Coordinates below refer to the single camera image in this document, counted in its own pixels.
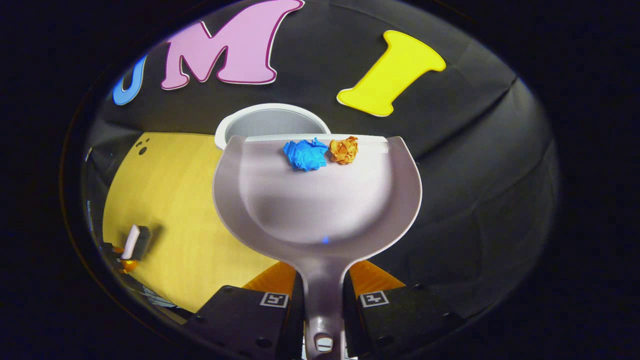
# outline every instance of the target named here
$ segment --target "pink letter m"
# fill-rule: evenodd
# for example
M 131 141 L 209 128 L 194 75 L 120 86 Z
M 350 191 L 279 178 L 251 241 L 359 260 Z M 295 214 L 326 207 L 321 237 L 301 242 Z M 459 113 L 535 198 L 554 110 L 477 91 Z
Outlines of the pink letter m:
M 268 84 L 276 79 L 269 65 L 273 37 L 282 19 L 304 5 L 302 0 L 270 0 L 249 6 L 229 20 L 213 37 L 204 22 L 171 37 L 162 88 L 173 90 L 189 83 L 182 61 L 196 79 L 209 79 L 220 54 L 227 50 L 217 77 L 226 83 Z

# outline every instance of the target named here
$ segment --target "white dustpan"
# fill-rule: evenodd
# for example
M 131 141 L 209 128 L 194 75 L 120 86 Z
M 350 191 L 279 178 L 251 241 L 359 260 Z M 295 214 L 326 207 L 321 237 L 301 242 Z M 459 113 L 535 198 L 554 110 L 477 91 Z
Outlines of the white dustpan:
M 349 136 L 233 136 L 213 180 L 214 203 L 227 229 L 300 273 L 307 359 L 344 358 L 344 275 L 400 239 L 422 200 L 420 175 L 400 137 L 355 135 L 352 164 L 330 161 L 328 151 L 327 166 L 309 172 L 294 170 L 282 150 L 291 140 L 317 137 L 328 146 Z

